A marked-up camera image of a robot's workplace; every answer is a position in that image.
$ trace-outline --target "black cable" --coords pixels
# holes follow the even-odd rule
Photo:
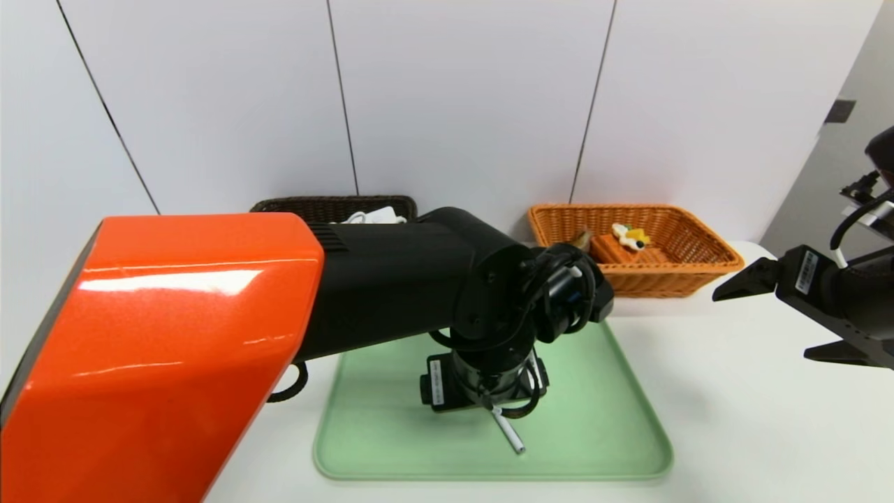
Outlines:
[[[847,218],[841,221],[838,228],[835,229],[835,232],[832,233],[832,238],[829,240],[829,247],[832,250],[837,250],[841,247],[841,241],[844,239],[844,234],[847,233],[848,229],[856,223],[857,220],[862,218],[866,213],[869,213],[873,209],[881,206],[881,204],[885,201],[894,200],[894,188],[888,189],[883,192],[879,197],[867,202],[860,208],[854,210],[853,213],[848,215]]]
[[[304,362],[292,362],[292,365],[298,368],[298,378],[292,383],[291,386],[284,389],[283,391],[276,391],[275,393],[271,393],[270,397],[267,399],[268,404],[275,404],[276,402],[282,402],[283,400],[288,400],[293,396],[297,395],[301,392],[302,389],[308,384],[308,365]]]
[[[534,381],[534,387],[531,390],[531,399],[521,407],[502,409],[500,415],[507,419],[521,419],[534,412],[534,409],[537,408],[537,404],[540,403],[540,379],[537,378],[537,373],[534,371],[534,364],[531,363],[530,359],[525,360],[525,371]]]

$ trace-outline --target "sticker label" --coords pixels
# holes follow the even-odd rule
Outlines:
[[[444,386],[441,381],[441,361],[432,360],[429,362],[428,373],[432,376],[432,405],[444,405]]]
[[[808,250],[804,255],[804,261],[801,262],[801,272],[797,274],[797,281],[795,282],[795,289],[798,290],[798,292],[804,295],[810,294],[810,285],[814,283],[816,264],[819,263],[819,261],[820,258],[812,251]]]

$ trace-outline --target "wicker basket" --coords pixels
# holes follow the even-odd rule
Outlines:
[[[416,218],[416,202],[409,196],[308,196],[262,200],[250,211],[294,213],[306,222],[343,222],[357,211],[368,213],[385,206],[407,220]]]
[[[642,227],[667,262],[599,264],[621,297],[686,297],[745,262],[694,215],[674,206],[544,204],[527,213],[542,246],[568,242],[584,228],[610,234],[611,224]]]

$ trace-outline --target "white tabletop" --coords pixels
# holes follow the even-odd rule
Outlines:
[[[733,243],[746,262],[771,255]],[[772,295],[618,299],[609,323],[670,437],[658,482],[335,482],[311,459],[337,357],[266,405],[207,502],[894,501],[894,373],[810,362],[838,340]]]

